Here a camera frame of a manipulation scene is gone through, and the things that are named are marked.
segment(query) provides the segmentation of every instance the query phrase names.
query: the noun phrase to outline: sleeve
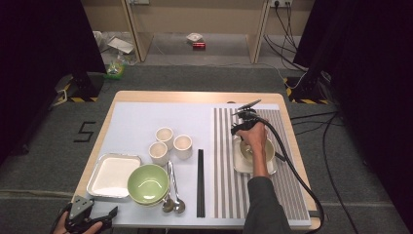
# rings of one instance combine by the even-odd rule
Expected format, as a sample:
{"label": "sleeve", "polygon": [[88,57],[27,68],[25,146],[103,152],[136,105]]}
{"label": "sleeve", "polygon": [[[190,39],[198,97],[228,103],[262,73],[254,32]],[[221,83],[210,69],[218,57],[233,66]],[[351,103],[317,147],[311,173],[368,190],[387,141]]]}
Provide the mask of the sleeve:
{"label": "sleeve", "polygon": [[291,233],[288,220],[274,192],[273,183],[264,176],[248,182],[249,210],[244,234]]}

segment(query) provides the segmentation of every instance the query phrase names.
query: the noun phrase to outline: black chopstick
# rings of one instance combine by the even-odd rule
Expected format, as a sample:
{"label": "black chopstick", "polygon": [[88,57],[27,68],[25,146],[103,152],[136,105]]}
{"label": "black chopstick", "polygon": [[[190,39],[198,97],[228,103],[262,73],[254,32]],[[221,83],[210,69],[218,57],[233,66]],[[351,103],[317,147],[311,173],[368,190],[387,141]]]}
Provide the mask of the black chopstick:
{"label": "black chopstick", "polygon": [[197,217],[206,216],[205,186],[204,186],[204,151],[198,150],[198,186],[197,186]]}

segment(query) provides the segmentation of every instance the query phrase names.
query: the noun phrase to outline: small white cup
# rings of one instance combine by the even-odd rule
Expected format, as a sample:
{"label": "small white cup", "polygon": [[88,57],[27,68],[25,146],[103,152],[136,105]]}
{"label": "small white cup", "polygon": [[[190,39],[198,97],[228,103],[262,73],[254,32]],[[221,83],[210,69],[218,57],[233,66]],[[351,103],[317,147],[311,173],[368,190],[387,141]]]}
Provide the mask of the small white cup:
{"label": "small white cup", "polygon": [[149,155],[152,162],[163,167],[169,161],[168,147],[165,143],[157,141],[149,147]]}
{"label": "small white cup", "polygon": [[167,145],[168,150],[173,148],[173,130],[170,128],[161,128],[156,132],[156,140]]}
{"label": "small white cup", "polygon": [[173,141],[175,155],[180,159],[192,156],[192,139],[186,135],[177,136]]}

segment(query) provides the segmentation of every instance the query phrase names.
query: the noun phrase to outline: square white plate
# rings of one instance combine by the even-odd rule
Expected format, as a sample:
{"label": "square white plate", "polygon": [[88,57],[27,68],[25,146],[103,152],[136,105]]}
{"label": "square white plate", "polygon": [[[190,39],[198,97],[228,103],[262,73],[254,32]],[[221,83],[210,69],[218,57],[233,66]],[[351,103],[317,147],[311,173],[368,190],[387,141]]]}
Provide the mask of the square white plate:
{"label": "square white plate", "polygon": [[124,198],[129,196],[128,179],[140,167],[136,155],[105,154],[96,166],[87,190],[92,196]]}

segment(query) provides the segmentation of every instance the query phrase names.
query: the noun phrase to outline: metal spoon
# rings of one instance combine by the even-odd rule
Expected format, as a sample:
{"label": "metal spoon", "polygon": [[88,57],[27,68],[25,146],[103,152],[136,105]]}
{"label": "metal spoon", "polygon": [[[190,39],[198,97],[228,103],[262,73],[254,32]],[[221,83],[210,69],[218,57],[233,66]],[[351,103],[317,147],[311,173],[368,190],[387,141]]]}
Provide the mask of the metal spoon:
{"label": "metal spoon", "polygon": [[[169,182],[170,182],[170,165],[168,162],[168,178],[169,178]],[[174,207],[174,202],[170,197],[170,187],[169,187],[169,191],[168,191],[168,195],[166,198],[164,198],[164,204],[162,205],[162,211],[164,211],[165,213],[169,213],[171,211],[173,211],[173,207]]]}
{"label": "metal spoon", "polygon": [[170,172],[172,174],[172,182],[173,182],[173,186],[175,187],[175,194],[176,194],[175,212],[178,214],[181,214],[185,211],[185,203],[179,199],[178,188],[176,186],[175,171],[173,169],[172,162],[171,161],[169,162],[170,162]]}

